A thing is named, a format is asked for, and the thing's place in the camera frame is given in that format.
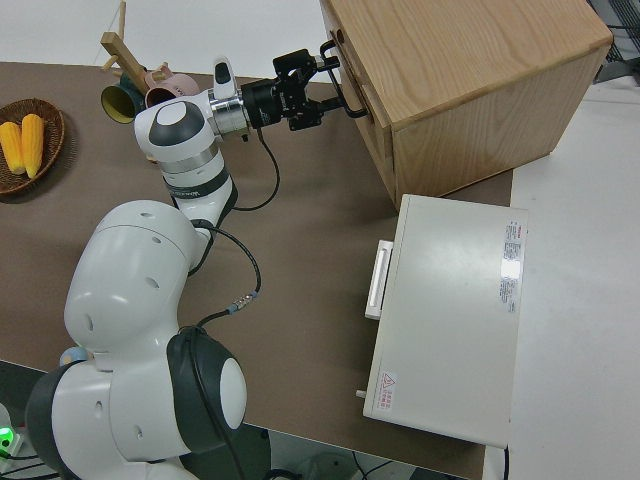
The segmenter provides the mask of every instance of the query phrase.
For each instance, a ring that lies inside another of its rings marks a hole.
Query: brown table
[[[55,168],[32,190],[0,206],[0,358],[51,370],[73,345],[63,323],[67,289],[100,219],[137,199],[170,203],[160,172],[139,150],[133,126],[110,120],[100,92],[115,77],[99,68],[0,63],[0,105],[37,97],[64,113],[66,143]],[[210,77],[197,76],[202,88]],[[310,86],[326,98],[328,85]],[[262,295],[209,333],[238,358],[249,390],[246,422],[461,477],[481,478],[484,447],[365,418],[377,324],[364,317],[379,239],[393,240],[397,212],[353,122],[341,112],[320,128],[264,131],[282,185],[256,212],[232,212],[223,227],[254,253]],[[221,146],[239,192],[254,205],[274,173],[255,135]],[[509,204],[511,174],[453,198]],[[187,281],[182,325],[219,310],[252,288],[253,270],[227,240]]]

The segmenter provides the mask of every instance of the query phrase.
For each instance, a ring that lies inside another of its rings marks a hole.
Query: pink cup
[[[144,97],[144,103],[147,108],[184,95],[200,93],[198,84],[189,75],[173,73],[166,65],[160,67],[159,71],[164,74],[164,80],[159,82],[153,78],[154,73],[158,72],[158,70],[147,72],[145,75],[145,81],[149,85],[149,91]]]

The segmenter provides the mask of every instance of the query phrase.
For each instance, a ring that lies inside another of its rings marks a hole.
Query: green light
[[[0,428],[0,446],[7,448],[13,442],[13,430],[9,427]]]

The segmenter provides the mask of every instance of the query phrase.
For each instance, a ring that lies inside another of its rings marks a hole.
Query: corn
[[[22,161],[29,178],[34,178],[42,165],[44,120],[35,113],[22,119]]]
[[[24,173],[20,127],[13,122],[4,122],[0,125],[0,144],[11,173],[16,175]]]

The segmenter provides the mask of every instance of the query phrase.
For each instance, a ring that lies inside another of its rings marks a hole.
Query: black wire
[[[227,435],[227,431],[224,429],[222,425],[220,425],[218,417],[216,416],[215,412],[211,410],[211,405],[209,405],[209,402],[207,401],[207,398],[208,398],[207,390],[204,385],[204,382],[202,381],[202,375],[201,375],[200,369],[198,368],[198,363],[197,363],[196,353],[195,353],[195,339],[197,338],[197,335],[198,335],[198,329],[194,328],[193,331],[191,332],[191,342],[189,342],[189,353],[191,355],[191,368],[198,381],[198,391],[200,392],[200,399],[204,404],[205,409],[207,410],[209,419],[211,420],[212,423],[216,424],[217,429],[222,434],[222,437],[224,438],[224,441],[227,444],[227,447],[229,448],[229,452],[231,452],[231,457],[233,458],[233,463],[235,464],[240,480],[246,480],[246,477],[244,475],[244,470],[242,469],[242,465],[240,464],[240,459],[238,458],[238,453],[236,452],[235,448],[231,444],[231,439],[229,438],[229,435]]]
[[[262,287],[262,276],[260,275],[260,267],[258,267],[258,262],[256,262],[256,259],[251,254],[249,249],[247,247],[245,247],[240,240],[238,240],[236,237],[234,237],[230,233],[222,230],[221,228],[214,227],[208,222],[205,222],[203,220],[193,220],[192,223],[193,223],[193,226],[195,228],[204,228],[206,230],[209,230],[210,232],[219,233],[220,235],[222,235],[224,237],[227,237],[229,240],[231,240],[236,245],[238,245],[238,247],[240,247],[240,249],[244,252],[244,254],[251,261],[251,265],[253,265],[253,269],[256,272],[256,287],[254,289],[254,292],[258,293],[260,291],[260,287]],[[209,323],[211,320],[213,320],[215,318],[224,317],[225,315],[230,315],[231,313],[232,312],[229,310],[229,308],[227,308],[225,310],[221,310],[221,311],[216,312],[216,313],[212,313],[211,315],[207,315],[202,320],[200,320],[198,322],[197,326],[202,328],[202,327],[204,327],[205,324]]]
[[[16,468],[15,470],[10,470],[8,472],[4,472],[3,475],[11,475],[12,473],[18,473],[23,470],[29,470],[30,468],[42,467],[44,463],[34,463],[33,465],[29,465],[28,467]]]
[[[264,207],[271,200],[273,200],[273,198],[278,193],[278,189],[280,188],[280,168],[278,167],[278,162],[276,161],[276,157],[273,155],[273,152],[271,151],[271,149],[269,148],[267,143],[264,141],[264,137],[262,136],[262,129],[258,128],[256,130],[258,131],[258,140],[260,140],[260,143],[262,144],[262,146],[265,148],[265,150],[269,154],[269,157],[271,158],[271,163],[273,163],[273,168],[276,171],[276,185],[273,188],[273,192],[271,192],[271,195],[269,195],[269,198],[267,198],[261,204],[256,205],[255,207],[233,207],[233,210],[238,210],[240,212],[252,212],[254,210],[258,210],[259,208]]]
[[[362,474],[362,480],[368,480],[367,475],[375,472],[376,470],[381,469],[382,467],[386,467],[387,465],[392,463],[392,460],[388,460],[388,461],[386,461],[384,463],[381,463],[377,467],[373,467],[368,472],[365,472],[364,469],[362,468],[362,466],[360,465],[360,462],[358,462],[358,458],[356,457],[356,452],[351,450],[351,455],[353,456],[353,461],[355,462],[356,467],[358,467],[358,470],[360,470],[360,473]]]
[[[502,480],[509,480],[509,447],[504,449],[504,475]]]
[[[211,250],[212,246],[213,246],[213,235],[209,237],[209,241],[207,242],[207,246],[204,249],[204,253],[202,254],[202,258],[200,259],[200,262],[198,262],[198,265],[196,265],[191,270],[189,270],[189,274],[187,275],[188,277],[190,277],[191,275],[196,273],[198,270],[200,270],[200,267],[202,267],[202,264],[204,264],[204,261],[209,256],[209,251]]]
[[[264,477],[262,477],[262,480],[273,480],[278,477],[284,477],[284,478],[287,478],[288,480],[299,480],[302,478],[302,475],[290,472],[289,470],[274,468],[272,470],[269,470],[267,473],[265,473]]]
[[[59,478],[60,475],[58,475],[57,473],[49,473],[48,475],[40,475],[38,477],[24,477],[24,478],[8,478],[5,477],[4,475],[0,475],[0,480],[49,480],[51,478]]]
[[[27,457],[14,457],[6,452],[0,452],[0,457],[6,458],[7,460],[35,460],[39,458],[38,455],[29,455]]]
[[[640,30],[640,25],[607,25],[607,28],[613,30]]]
[[[360,462],[358,462],[358,458],[356,457],[356,452],[351,450],[351,455],[353,456],[353,461],[355,462],[356,467],[358,467],[358,470],[360,470],[360,473],[362,474],[362,480],[368,480],[366,472],[360,466]]]
[[[391,460],[381,463],[380,465],[378,465],[377,467],[372,468],[371,470],[369,470],[366,474],[365,474],[365,478],[367,475],[369,475],[370,473],[375,472],[376,470],[379,470],[382,467],[386,467],[387,465],[389,465],[391,463]]]

